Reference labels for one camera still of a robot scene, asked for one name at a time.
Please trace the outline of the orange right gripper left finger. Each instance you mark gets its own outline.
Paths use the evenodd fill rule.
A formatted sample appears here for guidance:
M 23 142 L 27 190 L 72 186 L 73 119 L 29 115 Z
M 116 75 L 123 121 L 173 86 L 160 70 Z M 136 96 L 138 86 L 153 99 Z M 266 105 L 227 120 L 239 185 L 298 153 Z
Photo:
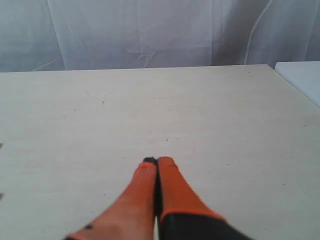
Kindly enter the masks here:
M 157 160 L 146 157 L 123 193 L 100 216 L 66 240 L 153 240 Z

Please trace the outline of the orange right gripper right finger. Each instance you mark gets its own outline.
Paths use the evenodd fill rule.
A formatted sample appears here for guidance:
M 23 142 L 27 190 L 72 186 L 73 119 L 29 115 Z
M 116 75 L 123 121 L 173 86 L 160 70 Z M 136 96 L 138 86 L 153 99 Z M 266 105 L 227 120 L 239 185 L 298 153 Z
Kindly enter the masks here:
M 158 160 L 161 240 L 249 240 L 203 203 L 170 157 Z

